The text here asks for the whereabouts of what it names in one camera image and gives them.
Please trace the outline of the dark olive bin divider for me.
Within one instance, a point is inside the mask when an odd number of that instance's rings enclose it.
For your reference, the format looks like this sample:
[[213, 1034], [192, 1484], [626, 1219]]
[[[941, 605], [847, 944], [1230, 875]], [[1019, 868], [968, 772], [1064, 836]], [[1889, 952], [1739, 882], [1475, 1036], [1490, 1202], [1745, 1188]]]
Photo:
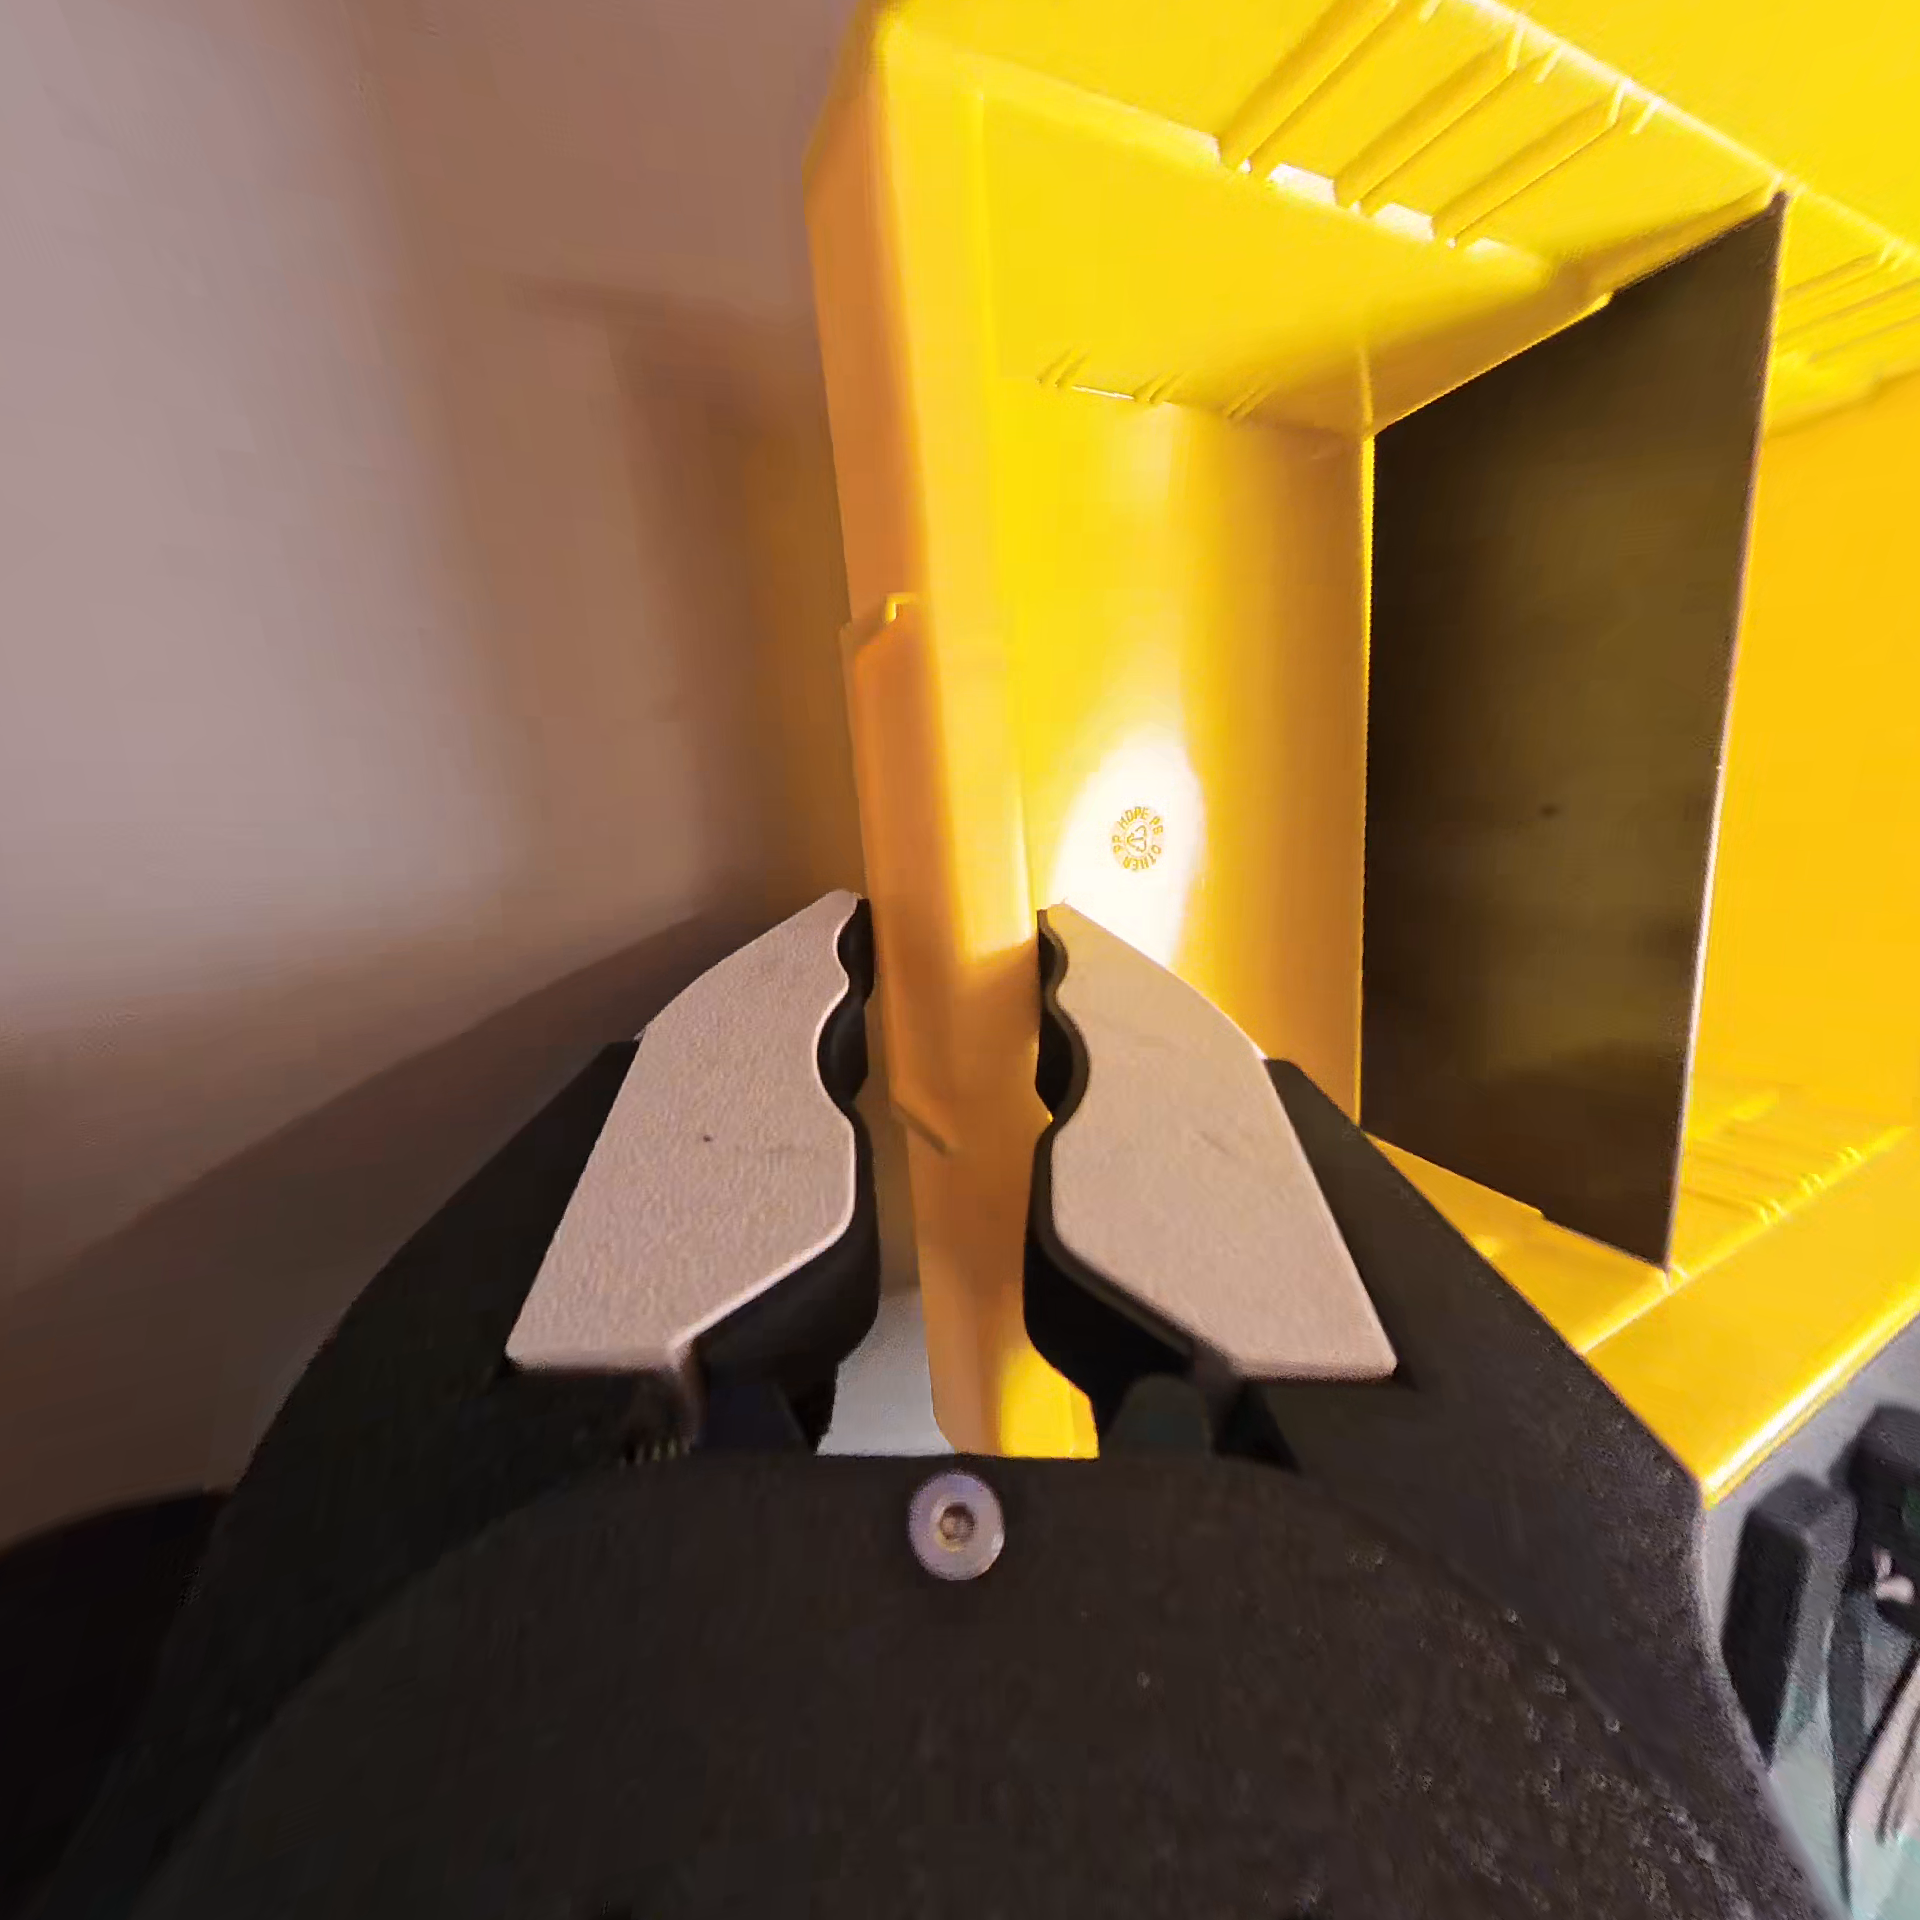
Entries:
[[1787, 200], [1375, 441], [1360, 1122], [1663, 1267]]

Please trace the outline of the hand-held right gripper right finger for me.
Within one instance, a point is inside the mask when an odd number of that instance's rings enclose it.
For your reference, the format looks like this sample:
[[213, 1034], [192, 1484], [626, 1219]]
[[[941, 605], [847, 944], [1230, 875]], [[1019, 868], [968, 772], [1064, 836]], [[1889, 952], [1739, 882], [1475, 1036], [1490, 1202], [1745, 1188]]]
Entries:
[[1023, 1331], [1097, 1433], [1153, 1380], [1216, 1433], [1248, 1387], [1399, 1371], [1265, 1056], [1066, 904], [1040, 915], [1037, 1092]]

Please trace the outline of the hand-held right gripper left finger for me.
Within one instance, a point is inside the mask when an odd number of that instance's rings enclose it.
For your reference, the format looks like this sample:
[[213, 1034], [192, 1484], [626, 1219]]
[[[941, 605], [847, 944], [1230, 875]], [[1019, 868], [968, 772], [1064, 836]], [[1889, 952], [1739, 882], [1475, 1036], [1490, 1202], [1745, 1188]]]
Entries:
[[506, 1337], [528, 1377], [627, 1377], [673, 1435], [779, 1396], [803, 1440], [879, 1305], [873, 915], [826, 891], [637, 1036]]

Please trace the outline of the yellow plastic storage bin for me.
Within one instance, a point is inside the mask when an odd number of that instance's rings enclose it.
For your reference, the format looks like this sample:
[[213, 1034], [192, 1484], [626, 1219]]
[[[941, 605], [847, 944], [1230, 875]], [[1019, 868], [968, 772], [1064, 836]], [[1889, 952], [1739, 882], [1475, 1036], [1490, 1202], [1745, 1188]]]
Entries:
[[1360, 1121], [1375, 441], [1787, 200], [1667, 1265], [1387, 1143], [1720, 1520], [1914, 1404], [1914, 5], [861, 5], [806, 156], [930, 1404], [1021, 1324], [1040, 915]]

